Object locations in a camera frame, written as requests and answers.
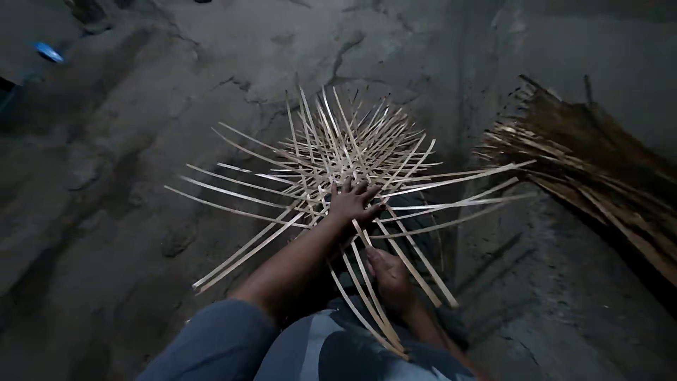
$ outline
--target dirt floor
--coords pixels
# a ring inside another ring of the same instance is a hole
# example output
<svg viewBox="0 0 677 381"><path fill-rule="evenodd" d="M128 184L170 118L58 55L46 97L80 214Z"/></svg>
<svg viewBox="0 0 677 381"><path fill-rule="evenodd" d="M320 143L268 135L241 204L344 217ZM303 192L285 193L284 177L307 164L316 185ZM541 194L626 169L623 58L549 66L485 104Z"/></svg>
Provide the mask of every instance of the dirt floor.
<svg viewBox="0 0 677 381"><path fill-rule="evenodd" d="M2 380L132 380L186 319L274 251L196 297L190 285L265 223L162 186L214 199L176 179L184 163L265 171L210 127L281 140L285 91L297 83L360 89L366 100L391 94L437 139L433 160L445 165L436 170L448 172L473 165L470 148L505 112L518 74L579 101L588 74L628 131L677 159L674 6L118 3L126 7L107 9L113 29L74 41L67 63L46 68L2 115ZM480 186L429 197L448 202ZM436 262L454 280L471 357L496 379L676 378L677 322L630 262L549 196L442 241Z"/></svg>

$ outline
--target bundle of bamboo strips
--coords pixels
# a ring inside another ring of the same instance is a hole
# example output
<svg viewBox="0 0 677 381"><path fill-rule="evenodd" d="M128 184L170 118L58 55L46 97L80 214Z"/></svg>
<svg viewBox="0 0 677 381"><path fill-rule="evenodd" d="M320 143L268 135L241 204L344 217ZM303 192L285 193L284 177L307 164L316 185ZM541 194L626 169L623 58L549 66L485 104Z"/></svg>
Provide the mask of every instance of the bundle of bamboo strips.
<svg viewBox="0 0 677 381"><path fill-rule="evenodd" d="M258 251L264 248L268 243L282 234L290 226L297 226L304 229L309 229L315 226L322 216L327 215L331 201L326 198L330 194L331 185L333 182L343 183L347 176L353 176L355 179L366 179L369 183L379 184L382 186L381 192L377 195L377 202L388 201L390 197L403 195L406 193L419 192L425 189L435 188L438 186L445 186L449 184L460 183L475 178L482 178L499 174L523 167L533 160L514 164L508 163L499 168L480 169L467 172L456 172L446 174L435 174L428 176L419 176L420 172L437 165L438 163L426 163L426 158L433 152L435 139L430 141L428 148L419 150L425 141L426 134L422 131L412 130L413 123L408 118L407 114L402 108L396 110L389 106L385 99L377 106L360 115L360 102L355 106L353 99L346 102L341 102L336 89L333 89L333 99L327 96L325 90L318 94L315 99L315 112L311 112L311 107L306 99L306 95L300 89L300 107L296 111L298 121L294 124L294 113L292 113L287 102L287 115L291 131L291 139L286 142L281 142L281 148L272 147L264 142L254 139L242 132L224 124L220 123L220 131L213 129L226 143L244 151L250 155L258 157L264 161L275 165L277 168L272 169L269 174L257 173L236 167L226 163L218 163L219 167L227 168L232 171L244 172L251 176L258 176L265 178L271 183L282 183L288 187L283 191L278 191L272 188L251 184L249 182L237 180L221 174L216 174L205 169L195 167L187 164L190 169L196 170L203 174L212 176L214 178L224 180L225 182L239 184L253 189L262 190L275 195L283 196L289 199L290 203L282 205L272 203L266 200L258 199L248 195L236 193L231 190L219 188L211 184L181 176L187 182L206 188L215 192L223 193L239 199L267 205L283 209L275 218L260 216L239 209L211 203L204 199L181 192L180 190L165 186L170 191L176 192L180 195L198 201L200 203L210 205L227 212L240 214L241 216L248 216L258 218L270 222L263 230L256 234L249 242L245 243L238 251L230 256L224 263L217 266L213 271L205 277L193 284L194 288L199 292L203 292L216 282L230 274L243 262L247 261ZM274 154L281 157L281 160L273 160L259 153L253 152L239 145L235 141L226 137L226 133L232 133L241 136L251 142L263 146L271 150ZM426 259L421 249L414 242L412 235L426 233L440 228L453 226L479 217L483 214L489 213L505 203L530 197L531 195L517 195L511 197L494 197L484 198L492 193L496 193L517 181L516 178L511 178L491 189L485 190L482 193L469 197L467 199L457 201L454 203L444 203L436 205L418 205L409 207L390 207L387 205L387 212L390 218L383 220L376 220L381 235L370 236L366 230L360 226L357 221L353 221L355 227L355 236L340 247L343 261L347 265L347 270L352 281L362 298L366 308L368 309L373 320L378 326L372 327L364 317L358 312L356 307L350 301L341 286L338 277L330 266L330 272L334 282L338 286L338 290L344 297L346 303L351 310L357 315L357 318L365 325L365 327L374 335L374 337L391 351L397 353L403 358L408 358L405 354L404 347L400 344L399 338L392 328L385 312L378 302L376 292L368 280L367 272L360 257L356 239L359 237L364 245L371 245L372 239L386 239L393 247L397 255L402 259L407 269L411 272L419 286L424 290L426 295L431 299L435 306L440 306L442 301L437 294L432 290L431 286L426 283L421 274L416 270L411 260L404 254L402 248L398 246L393 238L405 237L406 242L412 246L412 249L417 255L416 260L420 260L426 270L429 272L435 285L441 290L444 300L451 306L457 307L458 303L454 299L452 293L442 281L437 271L432 264ZM424 214L432 214L451 207L461 207L467 205L484 205L491 204L492 206L482 209L470 216L436 224L427 228L407 231L402 224L402 220ZM397 215L396 211L405 210L408 214ZM396 233L387 230L384 223L394 222L398 228ZM367 291L365 292L361 286L353 267L350 266L349 254L346 249L350 247L352 251L352 260L357 262L359 266L360 276L364 280Z"/></svg>
<svg viewBox="0 0 677 381"><path fill-rule="evenodd" d="M527 177L613 231L677 286L677 169L627 134L592 99L570 104L521 76L521 114L475 150L492 165L536 159Z"/></svg>

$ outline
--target left hand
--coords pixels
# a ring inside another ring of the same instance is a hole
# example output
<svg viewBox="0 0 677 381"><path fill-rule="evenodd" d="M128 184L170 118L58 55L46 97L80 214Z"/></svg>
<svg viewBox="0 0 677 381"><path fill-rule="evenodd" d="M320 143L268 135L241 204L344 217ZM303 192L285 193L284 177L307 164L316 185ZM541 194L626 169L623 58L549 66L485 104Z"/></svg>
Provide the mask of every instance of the left hand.
<svg viewBox="0 0 677 381"><path fill-rule="evenodd" d="M380 186L367 189L366 180L362 180L355 188L352 188L352 176L343 182L341 193L338 192L336 183L332 184L332 201L328 218L337 219L342 224L350 224L353 219L360 224L368 224L385 209L384 203L364 209L380 189Z"/></svg>

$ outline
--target hand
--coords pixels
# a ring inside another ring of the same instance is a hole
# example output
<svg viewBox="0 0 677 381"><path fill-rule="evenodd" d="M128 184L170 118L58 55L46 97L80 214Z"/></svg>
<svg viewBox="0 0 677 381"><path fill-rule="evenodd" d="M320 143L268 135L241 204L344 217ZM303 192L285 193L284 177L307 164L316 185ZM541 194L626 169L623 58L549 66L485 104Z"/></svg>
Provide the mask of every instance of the hand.
<svg viewBox="0 0 677 381"><path fill-rule="evenodd" d="M352 177L349 176L341 193L336 189L336 183L332 184L332 203L329 208L329 218L337 219L341 224L350 224L350 221L357 220L360 224L368 224L382 210L385 204L380 203L364 209L367 203L380 191L380 186L372 186L367 189L367 182L360 182L355 188L351 189Z"/></svg>
<svg viewBox="0 0 677 381"><path fill-rule="evenodd" d="M418 298L409 282L404 262L372 246L368 246L366 251L369 261L367 268L376 278L383 305L405 319L418 306Z"/></svg>

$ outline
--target forearm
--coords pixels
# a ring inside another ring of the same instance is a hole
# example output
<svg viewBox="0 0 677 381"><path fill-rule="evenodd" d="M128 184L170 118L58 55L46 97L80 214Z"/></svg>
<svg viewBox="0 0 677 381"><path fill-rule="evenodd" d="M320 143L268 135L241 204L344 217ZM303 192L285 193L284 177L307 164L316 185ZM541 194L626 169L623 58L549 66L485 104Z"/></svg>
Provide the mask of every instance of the forearm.
<svg viewBox="0 0 677 381"><path fill-rule="evenodd" d="M458 362L473 372L478 380L489 380L458 348L458 345L438 324L437 318L429 313L420 301L417 300L411 309L403 313L402 319L418 341L448 350Z"/></svg>
<svg viewBox="0 0 677 381"><path fill-rule="evenodd" d="M299 295L336 246L347 223L330 214L263 263L231 298L258 305L275 318Z"/></svg>

